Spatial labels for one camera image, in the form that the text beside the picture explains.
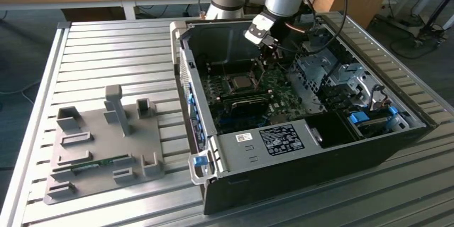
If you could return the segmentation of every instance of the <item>white cable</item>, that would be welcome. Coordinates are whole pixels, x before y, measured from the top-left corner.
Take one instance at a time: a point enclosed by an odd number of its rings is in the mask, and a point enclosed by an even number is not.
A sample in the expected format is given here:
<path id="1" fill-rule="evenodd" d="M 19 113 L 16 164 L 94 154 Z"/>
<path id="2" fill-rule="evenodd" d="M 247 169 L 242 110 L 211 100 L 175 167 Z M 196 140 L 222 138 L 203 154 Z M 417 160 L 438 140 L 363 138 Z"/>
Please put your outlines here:
<path id="1" fill-rule="evenodd" d="M 40 83 L 40 81 L 36 81 L 36 82 L 31 83 L 30 85 L 27 85 L 26 87 L 23 87 L 20 90 L 16 90 L 16 91 L 0 91 L 0 95 L 11 95 L 11 94 L 22 93 L 24 90 L 31 88 L 34 85 L 38 85 L 39 83 Z"/>
<path id="2" fill-rule="evenodd" d="M 20 94 L 24 96 L 24 98 L 27 98 L 27 100 L 31 102 L 32 105 L 35 105 L 34 100 L 30 99 L 30 97 L 27 97 L 26 93 L 22 91 Z"/>

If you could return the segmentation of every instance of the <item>aluminum table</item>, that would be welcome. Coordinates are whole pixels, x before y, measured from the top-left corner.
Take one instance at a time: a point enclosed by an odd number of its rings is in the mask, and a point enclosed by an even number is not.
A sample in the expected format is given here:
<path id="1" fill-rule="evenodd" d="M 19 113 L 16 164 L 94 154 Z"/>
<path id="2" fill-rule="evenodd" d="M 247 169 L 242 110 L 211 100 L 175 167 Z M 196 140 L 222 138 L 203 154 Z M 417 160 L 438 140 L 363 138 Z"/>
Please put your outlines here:
<path id="1" fill-rule="evenodd" d="M 339 24 L 338 13 L 329 15 Z M 453 108 L 353 20 L 345 34 L 441 124 L 374 169 L 216 215 L 202 213 L 190 180 L 168 25 L 176 19 L 79 22 L 56 31 L 11 180 L 0 226 L 446 226 L 454 224 Z M 104 108 L 103 87 L 123 103 L 156 103 L 166 176 L 55 205 L 43 195 L 59 107 Z M 310 166 L 302 170 L 311 171 Z"/>

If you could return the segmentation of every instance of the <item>circuit board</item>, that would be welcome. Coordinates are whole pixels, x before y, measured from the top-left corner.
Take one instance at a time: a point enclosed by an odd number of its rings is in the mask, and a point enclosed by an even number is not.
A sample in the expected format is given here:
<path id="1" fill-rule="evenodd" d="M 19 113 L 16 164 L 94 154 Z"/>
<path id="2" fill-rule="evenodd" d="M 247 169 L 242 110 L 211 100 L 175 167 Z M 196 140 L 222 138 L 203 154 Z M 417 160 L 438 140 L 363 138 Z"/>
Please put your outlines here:
<path id="1" fill-rule="evenodd" d="M 245 73 L 202 77 L 212 119 L 220 134 L 285 123 L 306 116 L 305 108 L 282 69 L 269 67 Z M 253 102 L 247 113 L 234 116 L 229 107 Z"/>

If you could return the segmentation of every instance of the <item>gray floor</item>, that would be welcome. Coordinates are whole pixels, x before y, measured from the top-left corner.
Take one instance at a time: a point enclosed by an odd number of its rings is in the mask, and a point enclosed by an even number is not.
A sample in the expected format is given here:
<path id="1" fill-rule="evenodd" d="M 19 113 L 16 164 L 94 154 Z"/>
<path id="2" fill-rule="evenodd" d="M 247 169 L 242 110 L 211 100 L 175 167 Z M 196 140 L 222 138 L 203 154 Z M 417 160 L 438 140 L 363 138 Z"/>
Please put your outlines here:
<path id="1" fill-rule="evenodd" d="M 417 0 L 411 0 L 401 12 L 410 13 L 410 8 Z M 422 14 L 430 15 L 441 0 L 433 0 Z M 170 6 L 163 18 L 182 15 L 184 5 Z M 164 6 L 155 6 L 146 10 L 158 16 L 164 11 Z M 191 5 L 190 14 L 196 15 L 198 7 Z M 446 7 L 438 23 L 443 24 L 454 13 L 454 3 Z M 40 79 L 48 52 L 55 34 L 56 24 L 64 21 L 60 10 L 10 11 L 0 22 L 0 91 L 12 91 L 23 88 Z M 405 38 L 406 32 L 378 23 L 369 28 L 375 39 L 389 47 L 390 42 Z M 411 41 L 403 41 L 397 49 L 409 56 L 431 50 L 431 45 L 414 50 Z M 454 65 L 450 53 L 454 51 L 452 39 L 439 48 L 417 60 L 402 62 L 426 81 L 446 101 L 454 105 L 454 92 L 450 89 L 454 82 Z M 26 94 L 35 99 L 39 86 L 34 86 Z M 20 149 L 22 139 L 27 128 L 32 105 L 20 94 L 0 95 L 0 168 L 14 166 Z M 0 171 L 0 205 L 7 191 L 12 171 Z"/>

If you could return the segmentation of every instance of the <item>blue tab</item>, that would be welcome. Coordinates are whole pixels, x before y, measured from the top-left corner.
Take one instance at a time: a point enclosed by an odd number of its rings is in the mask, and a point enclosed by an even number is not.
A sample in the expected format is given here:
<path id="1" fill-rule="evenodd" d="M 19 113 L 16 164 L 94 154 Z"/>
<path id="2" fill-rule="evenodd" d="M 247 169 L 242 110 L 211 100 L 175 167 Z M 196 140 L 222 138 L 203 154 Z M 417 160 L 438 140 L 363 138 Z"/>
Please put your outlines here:
<path id="1" fill-rule="evenodd" d="M 399 113 L 399 110 L 395 108 L 395 106 L 391 106 L 390 112 L 391 112 L 393 115 L 397 115 Z"/>
<path id="2" fill-rule="evenodd" d="M 194 167 L 202 167 L 202 166 L 206 166 L 208 165 L 208 157 L 206 156 L 196 156 L 194 158 Z"/>
<path id="3" fill-rule="evenodd" d="M 191 104 L 192 101 L 194 101 L 194 95 L 192 95 L 192 93 L 190 93 L 190 96 L 187 98 L 187 103 Z"/>
<path id="4" fill-rule="evenodd" d="M 358 122 L 369 121 L 370 118 L 365 112 L 357 112 L 350 115 L 350 120 L 353 121 L 353 123 L 358 123 Z"/>

